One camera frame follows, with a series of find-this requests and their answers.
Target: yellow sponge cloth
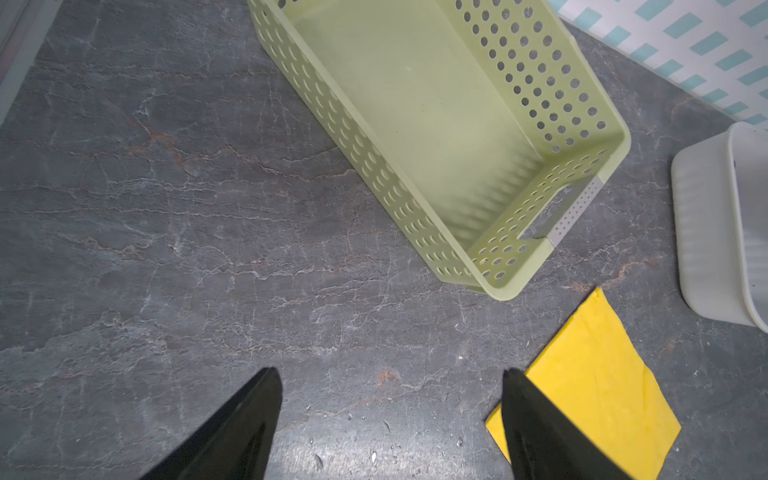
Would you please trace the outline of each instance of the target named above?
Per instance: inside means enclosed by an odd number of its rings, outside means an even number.
[[[526,375],[630,477],[659,475],[680,423],[601,289],[579,306]],[[509,460],[501,406],[485,426]]]

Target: white bin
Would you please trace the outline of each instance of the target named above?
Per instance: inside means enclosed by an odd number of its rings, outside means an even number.
[[[685,301],[768,332],[768,134],[740,122],[682,150],[672,194]]]

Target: green plastic basket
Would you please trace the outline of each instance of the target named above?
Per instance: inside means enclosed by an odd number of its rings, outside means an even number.
[[[444,282],[517,296],[629,151],[545,0],[249,4],[261,45]]]

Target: dark stone surface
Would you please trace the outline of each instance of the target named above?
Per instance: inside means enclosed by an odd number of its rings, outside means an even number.
[[[0,127],[0,476],[134,478],[277,366],[269,478],[511,478],[502,370],[602,285],[683,426],[660,477],[765,478],[768,336],[677,285],[670,161],[730,121],[576,37],[632,150],[499,303],[427,270],[245,1],[65,2]]]

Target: basket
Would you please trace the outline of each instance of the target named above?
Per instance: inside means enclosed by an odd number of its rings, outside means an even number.
[[[629,151],[545,0],[249,5],[261,45],[444,282],[517,296]]]
[[[706,318],[768,332],[768,134],[746,122],[672,161],[680,289]]]

